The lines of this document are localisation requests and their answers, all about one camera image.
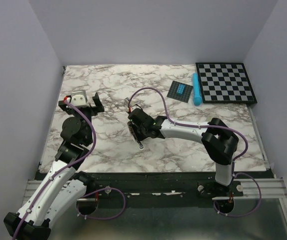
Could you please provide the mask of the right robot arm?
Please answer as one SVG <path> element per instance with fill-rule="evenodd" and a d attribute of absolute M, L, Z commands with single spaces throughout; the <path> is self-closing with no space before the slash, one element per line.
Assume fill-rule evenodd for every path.
<path fill-rule="evenodd" d="M 215 162 L 214 192 L 225 196 L 232 190 L 233 157 L 238 147 L 239 138 L 218 118 L 202 123 L 203 127 L 192 127 L 192 123 L 178 121 L 172 123 L 165 116 L 151 117 L 140 107 L 128 113 L 129 130 L 134 139 L 182 139 L 200 143 Z"/>

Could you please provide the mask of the black metal stapler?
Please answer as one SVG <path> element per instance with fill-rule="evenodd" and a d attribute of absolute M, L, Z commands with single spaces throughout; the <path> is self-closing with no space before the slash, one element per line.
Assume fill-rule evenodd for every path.
<path fill-rule="evenodd" d="M 128 97 L 124 99 L 124 102 L 127 106 L 130 106 L 130 99 Z"/>

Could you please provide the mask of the white stapler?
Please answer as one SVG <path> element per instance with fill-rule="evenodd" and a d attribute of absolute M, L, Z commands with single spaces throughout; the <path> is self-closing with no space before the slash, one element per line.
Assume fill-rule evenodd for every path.
<path fill-rule="evenodd" d="M 144 150 L 144 146 L 143 146 L 143 144 L 138 140 L 138 138 L 137 138 L 137 136 L 136 136 L 136 133 L 135 133 L 135 131 L 134 131 L 134 129 L 133 129 L 133 124 L 129 121 L 129 122 L 127 123 L 127 126 L 128 126 L 129 132 L 130 132 L 130 134 L 131 134 L 133 140 L 138 144 L 139 150 L 140 150 L 140 151 L 143 151 L 143 150 Z"/>

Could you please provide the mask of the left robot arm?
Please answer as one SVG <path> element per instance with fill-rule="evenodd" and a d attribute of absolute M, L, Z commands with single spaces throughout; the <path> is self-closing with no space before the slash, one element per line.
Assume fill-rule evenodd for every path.
<path fill-rule="evenodd" d="M 9 212 L 3 222 L 14 240 L 46 240 L 58 218 L 81 196 L 90 197 L 95 186 L 73 175 L 96 146 L 97 136 L 92 117 L 105 111 L 98 94 L 87 99 L 85 90 L 74 91 L 58 102 L 69 115 L 60 133 L 63 139 L 55 160 L 27 202 L 17 211 Z"/>

